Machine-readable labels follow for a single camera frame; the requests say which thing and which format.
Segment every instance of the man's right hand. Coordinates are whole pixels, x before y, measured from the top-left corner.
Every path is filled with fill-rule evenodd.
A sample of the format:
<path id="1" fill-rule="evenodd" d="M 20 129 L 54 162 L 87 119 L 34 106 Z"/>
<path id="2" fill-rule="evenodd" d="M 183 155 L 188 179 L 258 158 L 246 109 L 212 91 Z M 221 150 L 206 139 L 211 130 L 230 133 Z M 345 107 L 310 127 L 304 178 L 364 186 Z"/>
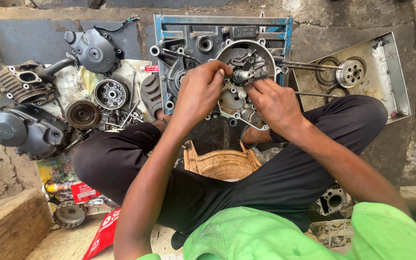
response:
<path id="1" fill-rule="evenodd" d="M 267 79 L 246 84 L 245 90 L 255 104 L 258 115 L 283 138 L 293 142 L 301 129 L 311 124 L 301 114 L 292 88 L 281 87 Z"/>

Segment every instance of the metal tray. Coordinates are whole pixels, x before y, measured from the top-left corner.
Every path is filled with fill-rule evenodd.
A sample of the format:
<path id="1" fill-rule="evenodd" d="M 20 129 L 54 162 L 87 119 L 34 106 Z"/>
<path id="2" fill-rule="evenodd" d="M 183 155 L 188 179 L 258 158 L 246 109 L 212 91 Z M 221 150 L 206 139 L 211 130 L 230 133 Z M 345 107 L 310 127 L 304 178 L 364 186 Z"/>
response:
<path id="1" fill-rule="evenodd" d="M 350 94 L 371 96 L 383 102 L 388 110 L 387 124 L 410 116 L 407 89 L 393 32 L 322 57 L 311 63 L 319 63 L 327 57 L 335 57 L 343 62 L 354 56 L 364 59 L 367 64 L 367 72 L 359 84 L 347 89 Z M 296 80 L 294 87 L 302 92 L 323 93 L 338 84 L 324 85 L 320 83 L 317 80 L 316 72 L 312 70 L 295 69 L 294 75 Z M 343 92 L 335 90 L 332 93 L 340 94 Z M 325 104 L 324 97 L 300 96 L 299 99 L 304 111 Z"/>

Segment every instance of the engine cover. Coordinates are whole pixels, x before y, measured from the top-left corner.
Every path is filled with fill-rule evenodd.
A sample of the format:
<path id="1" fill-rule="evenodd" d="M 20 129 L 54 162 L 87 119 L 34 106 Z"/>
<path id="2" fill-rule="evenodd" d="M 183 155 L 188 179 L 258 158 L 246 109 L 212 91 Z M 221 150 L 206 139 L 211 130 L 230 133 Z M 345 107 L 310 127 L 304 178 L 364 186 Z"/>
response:
<path id="1" fill-rule="evenodd" d="M 120 66 L 122 51 L 107 33 L 92 28 L 86 32 L 65 32 L 64 39 L 80 65 L 93 73 L 108 76 Z"/>
<path id="2" fill-rule="evenodd" d="M 17 105 L 0 113 L 0 145 L 17 147 L 30 159 L 54 157 L 67 145 L 72 127 L 33 105 Z"/>

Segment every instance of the gray paint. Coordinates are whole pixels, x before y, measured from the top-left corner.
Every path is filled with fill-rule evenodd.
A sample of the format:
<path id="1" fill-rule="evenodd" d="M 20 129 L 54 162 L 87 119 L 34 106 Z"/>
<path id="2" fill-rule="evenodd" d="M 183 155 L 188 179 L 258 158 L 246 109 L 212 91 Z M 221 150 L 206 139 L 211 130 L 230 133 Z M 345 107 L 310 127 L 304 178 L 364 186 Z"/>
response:
<path id="1" fill-rule="evenodd" d="M 100 0 L 33 0 L 39 9 L 62 7 L 89 7 L 96 9 Z"/>
<path id="2" fill-rule="evenodd" d="M 65 31 L 77 31 L 73 21 L 0 20 L 0 61 L 4 65 L 29 60 L 41 64 L 58 62 L 72 50 L 63 39 Z"/>
<path id="3" fill-rule="evenodd" d="M 81 20 L 81 24 L 84 31 L 92 28 L 92 26 L 100 26 L 107 29 L 117 29 L 121 26 L 123 21 L 84 21 Z M 118 32 L 107 32 L 112 38 L 113 42 L 124 52 L 125 59 L 140 60 L 141 59 L 141 50 L 139 48 L 139 41 L 137 39 L 137 24 L 136 22 L 128 22 L 124 25 L 124 28 Z"/>
<path id="4" fill-rule="evenodd" d="M 145 49 L 146 49 L 147 57 L 144 57 L 144 59 L 147 61 L 151 61 L 152 64 L 158 64 L 158 60 L 155 59 L 155 57 L 152 56 L 152 54 L 150 54 L 150 47 L 152 47 L 153 45 L 157 43 L 155 40 L 155 27 L 153 25 L 146 26 L 145 34 L 146 34 Z"/>
<path id="5" fill-rule="evenodd" d="M 238 3 L 242 0 L 175 0 L 175 1 L 165 1 L 165 0 L 107 0 L 107 8 L 110 7 L 128 7 L 128 8 L 182 8 L 183 6 L 191 7 L 223 7 L 228 2 L 229 3 Z"/>

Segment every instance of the gray sandal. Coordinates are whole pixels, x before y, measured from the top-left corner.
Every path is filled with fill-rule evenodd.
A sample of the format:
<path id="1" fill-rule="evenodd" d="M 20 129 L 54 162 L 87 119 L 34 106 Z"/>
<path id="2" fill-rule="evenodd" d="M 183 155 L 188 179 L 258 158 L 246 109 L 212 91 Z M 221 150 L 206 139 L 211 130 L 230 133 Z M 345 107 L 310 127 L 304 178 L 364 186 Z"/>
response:
<path id="1" fill-rule="evenodd" d="M 258 143 L 245 144 L 245 143 L 243 142 L 243 134 L 245 133 L 245 131 L 246 131 L 249 127 L 250 127 L 250 126 L 249 126 L 249 125 L 247 125 L 245 128 L 243 128 L 243 131 L 242 131 L 242 133 L 240 134 L 240 141 L 242 142 L 243 146 L 245 146 L 245 148 L 253 148 L 253 147 L 255 147 L 255 146 L 257 146 L 257 145 L 258 145 Z"/>
<path id="2" fill-rule="evenodd" d="M 147 110 L 152 112 L 152 115 L 157 119 L 155 112 L 161 108 L 163 108 L 163 103 L 161 102 L 161 98 L 157 98 L 161 96 L 160 90 L 160 80 L 155 75 L 150 75 L 142 81 L 141 85 L 141 98 L 142 102 L 146 105 Z"/>

